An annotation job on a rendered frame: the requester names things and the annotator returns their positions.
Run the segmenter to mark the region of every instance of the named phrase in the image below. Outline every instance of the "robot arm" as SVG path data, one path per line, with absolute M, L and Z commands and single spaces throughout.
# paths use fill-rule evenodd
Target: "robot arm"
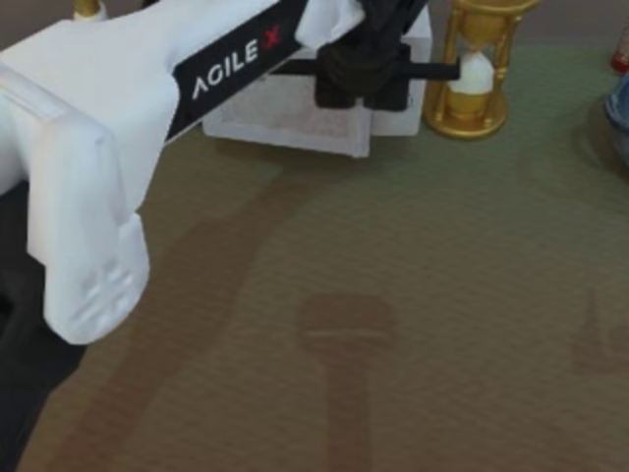
M 356 0 L 161 0 L 0 52 L 0 195 L 29 180 L 28 250 L 46 267 L 53 331 L 92 343 L 140 300 L 137 210 L 165 143 L 363 18 Z

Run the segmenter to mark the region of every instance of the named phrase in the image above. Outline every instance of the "blue bowl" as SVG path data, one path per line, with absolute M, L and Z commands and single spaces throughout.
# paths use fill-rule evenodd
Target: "blue bowl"
M 604 108 L 613 130 L 613 145 L 629 165 L 629 74 L 625 74 L 607 96 Z

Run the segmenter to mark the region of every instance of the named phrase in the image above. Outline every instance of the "gold candle holder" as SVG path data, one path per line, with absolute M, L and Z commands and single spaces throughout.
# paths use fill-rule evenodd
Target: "gold candle holder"
M 522 16 L 541 0 L 453 0 L 442 62 L 454 63 L 459 36 L 468 47 L 461 79 L 429 82 L 424 119 L 438 133 L 474 140 L 497 132 L 507 118 L 502 84 Z M 492 60 L 484 56 L 493 48 Z
M 100 13 L 98 0 L 75 0 L 75 15 L 82 18 L 92 18 Z

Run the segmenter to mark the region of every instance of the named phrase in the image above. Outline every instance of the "white container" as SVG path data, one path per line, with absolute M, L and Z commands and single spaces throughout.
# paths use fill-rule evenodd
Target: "white container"
M 404 42 L 414 62 L 428 62 L 432 32 L 428 9 L 413 24 Z M 312 59 L 303 50 L 296 59 Z M 371 136 L 414 136 L 420 130 L 425 81 L 412 81 L 405 112 L 320 109 L 315 104 L 315 79 L 268 76 L 241 91 L 203 119 L 203 130 L 224 138 L 288 148 L 302 148 L 367 157 Z

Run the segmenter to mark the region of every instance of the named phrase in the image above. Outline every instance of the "red bottle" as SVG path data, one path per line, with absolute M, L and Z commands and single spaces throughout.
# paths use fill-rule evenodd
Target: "red bottle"
M 625 27 L 611 58 L 611 67 L 619 74 L 629 72 L 629 25 Z

